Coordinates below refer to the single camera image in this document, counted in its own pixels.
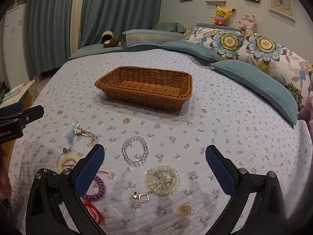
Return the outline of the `left hand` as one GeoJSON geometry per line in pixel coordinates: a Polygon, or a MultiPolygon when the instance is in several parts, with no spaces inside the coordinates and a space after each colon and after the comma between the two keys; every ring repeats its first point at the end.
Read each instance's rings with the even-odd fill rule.
{"type": "Polygon", "coordinates": [[[0,159],[0,200],[9,199],[12,194],[12,186],[8,176],[7,167],[7,152],[1,145],[1,159],[0,159]]]}

